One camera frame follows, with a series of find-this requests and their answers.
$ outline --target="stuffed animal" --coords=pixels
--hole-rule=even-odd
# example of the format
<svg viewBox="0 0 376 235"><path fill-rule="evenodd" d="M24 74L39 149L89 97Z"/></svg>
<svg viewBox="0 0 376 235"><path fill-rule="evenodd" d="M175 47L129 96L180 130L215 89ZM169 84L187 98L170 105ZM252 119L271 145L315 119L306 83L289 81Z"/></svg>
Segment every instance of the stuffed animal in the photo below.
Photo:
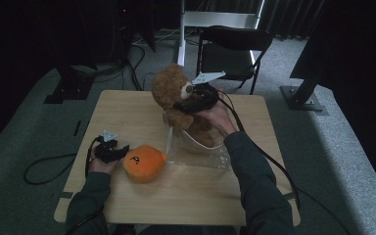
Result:
<svg viewBox="0 0 376 235"><path fill-rule="evenodd" d="M164 122L185 130L198 143L209 148L214 147L214 140L209 134L212 126L205 118L174 108L176 102L199 99L199 96L192 92L192 84L177 64L171 64L159 72L152 82L152 95L164 109Z"/></svg>
<svg viewBox="0 0 376 235"><path fill-rule="evenodd" d="M126 154L123 168L131 181L149 183L160 175L165 160L166 154L152 146L141 145Z"/></svg>

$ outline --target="teddy bear's head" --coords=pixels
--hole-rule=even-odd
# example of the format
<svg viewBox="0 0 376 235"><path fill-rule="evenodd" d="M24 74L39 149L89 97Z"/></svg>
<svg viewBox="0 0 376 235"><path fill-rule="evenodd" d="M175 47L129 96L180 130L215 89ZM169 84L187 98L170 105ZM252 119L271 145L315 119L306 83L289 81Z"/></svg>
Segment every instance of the teddy bear's head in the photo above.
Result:
<svg viewBox="0 0 376 235"><path fill-rule="evenodd" d="M159 72L152 82L152 95L154 100L164 110L173 107L176 102L181 102L191 97L193 86L183 73L180 65L171 64Z"/></svg>

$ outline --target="dark sleeve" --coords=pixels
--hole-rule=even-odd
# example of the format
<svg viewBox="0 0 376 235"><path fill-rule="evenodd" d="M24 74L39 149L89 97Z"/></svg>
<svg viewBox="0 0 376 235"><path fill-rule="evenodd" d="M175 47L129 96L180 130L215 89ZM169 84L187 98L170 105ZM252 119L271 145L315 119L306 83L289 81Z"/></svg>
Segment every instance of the dark sleeve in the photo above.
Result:
<svg viewBox="0 0 376 235"><path fill-rule="evenodd" d="M293 234L291 206L277 189L270 165L250 137L242 131L234 132L224 144L239 180L248 234Z"/></svg>
<svg viewBox="0 0 376 235"><path fill-rule="evenodd" d="M110 195L111 176L103 172L90 172L81 190L71 199L67 210L66 232L95 212L103 209ZM85 222L72 234L108 234L106 219L102 212Z"/></svg>

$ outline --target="orange pumpkin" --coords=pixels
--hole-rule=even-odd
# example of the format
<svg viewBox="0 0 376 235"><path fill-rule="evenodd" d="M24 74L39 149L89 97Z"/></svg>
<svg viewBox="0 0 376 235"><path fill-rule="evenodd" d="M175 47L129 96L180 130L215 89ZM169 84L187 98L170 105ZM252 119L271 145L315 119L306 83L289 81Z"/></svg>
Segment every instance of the orange pumpkin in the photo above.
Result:
<svg viewBox="0 0 376 235"><path fill-rule="evenodd" d="M149 183L164 168L166 154L149 145L129 151L123 160L123 168L127 176L135 183Z"/></svg>

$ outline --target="teddy bear's leg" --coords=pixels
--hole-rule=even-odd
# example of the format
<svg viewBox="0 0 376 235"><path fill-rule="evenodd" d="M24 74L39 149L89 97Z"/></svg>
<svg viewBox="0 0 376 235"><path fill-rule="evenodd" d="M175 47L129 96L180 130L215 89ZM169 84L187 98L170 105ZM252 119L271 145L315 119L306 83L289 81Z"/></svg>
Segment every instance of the teddy bear's leg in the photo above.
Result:
<svg viewBox="0 0 376 235"><path fill-rule="evenodd" d="M202 144L202 145L204 145L208 148L214 147L215 143L212 139L212 136L209 133L207 133L205 131L198 131L198 130L192 130L192 129L188 129L186 131L198 143L200 143L200 144Z"/></svg>

